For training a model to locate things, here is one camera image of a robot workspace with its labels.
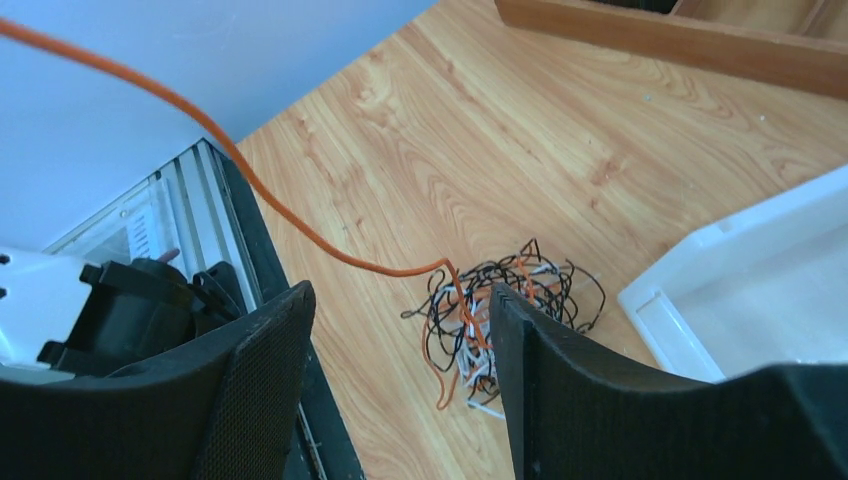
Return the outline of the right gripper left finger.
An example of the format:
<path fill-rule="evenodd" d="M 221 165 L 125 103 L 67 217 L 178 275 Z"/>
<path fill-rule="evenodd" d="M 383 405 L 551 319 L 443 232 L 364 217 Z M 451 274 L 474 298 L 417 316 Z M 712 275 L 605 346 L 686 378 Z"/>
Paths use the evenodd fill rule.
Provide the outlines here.
<path fill-rule="evenodd" d="M 103 377 L 1 385 L 5 479 L 280 479 L 316 310 L 300 282 Z"/>

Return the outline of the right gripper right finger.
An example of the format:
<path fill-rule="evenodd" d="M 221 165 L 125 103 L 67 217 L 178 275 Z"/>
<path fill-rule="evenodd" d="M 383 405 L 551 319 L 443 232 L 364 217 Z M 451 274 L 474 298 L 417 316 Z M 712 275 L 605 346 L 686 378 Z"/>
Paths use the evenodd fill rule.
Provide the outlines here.
<path fill-rule="evenodd" d="M 492 342 L 519 479 L 843 479 L 847 369 L 777 364 L 716 384 L 623 356 L 506 285 Z"/>

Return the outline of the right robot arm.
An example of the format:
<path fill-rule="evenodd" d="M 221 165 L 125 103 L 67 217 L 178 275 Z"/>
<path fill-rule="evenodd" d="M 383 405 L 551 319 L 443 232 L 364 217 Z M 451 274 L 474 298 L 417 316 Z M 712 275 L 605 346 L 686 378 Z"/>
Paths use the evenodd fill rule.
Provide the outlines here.
<path fill-rule="evenodd" d="M 1 355 L 63 373 L 1 384 L 5 479 L 280 479 L 316 298 L 243 314 L 218 264 L 1 262 Z M 489 316 L 519 479 L 843 479 L 847 369 L 709 384 L 577 334 L 496 285 Z"/>

